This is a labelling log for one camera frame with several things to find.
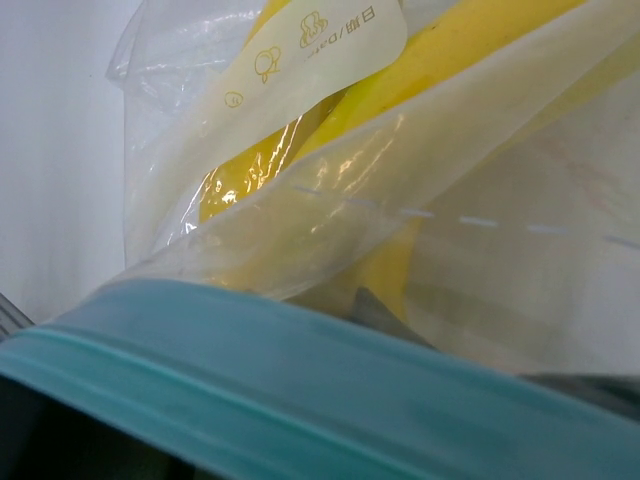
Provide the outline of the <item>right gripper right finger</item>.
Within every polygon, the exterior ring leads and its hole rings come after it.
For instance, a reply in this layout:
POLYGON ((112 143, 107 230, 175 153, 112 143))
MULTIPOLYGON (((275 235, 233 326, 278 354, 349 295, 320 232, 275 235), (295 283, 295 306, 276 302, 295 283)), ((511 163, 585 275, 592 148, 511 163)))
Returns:
MULTIPOLYGON (((406 326, 369 289, 360 287, 349 314, 351 323, 420 345, 436 348, 406 326)), ((530 383, 598 406, 631 420, 639 419, 639 377, 595 374, 517 374, 530 383)))

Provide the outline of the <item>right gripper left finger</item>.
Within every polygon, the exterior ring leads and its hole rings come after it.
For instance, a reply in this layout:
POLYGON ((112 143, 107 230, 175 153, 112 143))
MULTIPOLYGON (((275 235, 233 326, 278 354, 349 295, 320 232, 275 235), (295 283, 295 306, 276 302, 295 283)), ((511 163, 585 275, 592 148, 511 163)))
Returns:
POLYGON ((192 479, 195 472, 175 456, 1 379, 3 479, 192 479))

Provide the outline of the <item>clear zip top bag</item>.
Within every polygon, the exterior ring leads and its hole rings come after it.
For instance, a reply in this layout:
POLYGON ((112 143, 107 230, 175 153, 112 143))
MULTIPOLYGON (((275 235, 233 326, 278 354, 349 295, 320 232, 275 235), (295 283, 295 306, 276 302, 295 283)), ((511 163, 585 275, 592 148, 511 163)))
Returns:
POLYGON ((635 1, 145 1, 125 270, 1 328, 5 479, 635 479, 635 1))

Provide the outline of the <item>yellow fake banana bunch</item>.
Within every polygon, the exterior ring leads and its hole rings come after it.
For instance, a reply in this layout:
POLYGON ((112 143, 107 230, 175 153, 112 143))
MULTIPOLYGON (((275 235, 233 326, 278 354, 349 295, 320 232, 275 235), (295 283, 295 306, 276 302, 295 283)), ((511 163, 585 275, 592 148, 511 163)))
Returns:
POLYGON ((217 287, 332 309, 371 290, 405 314, 420 207, 639 67, 635 1, 461 1, 349 88, 287 168, 223 214, 198 258, 217 287))

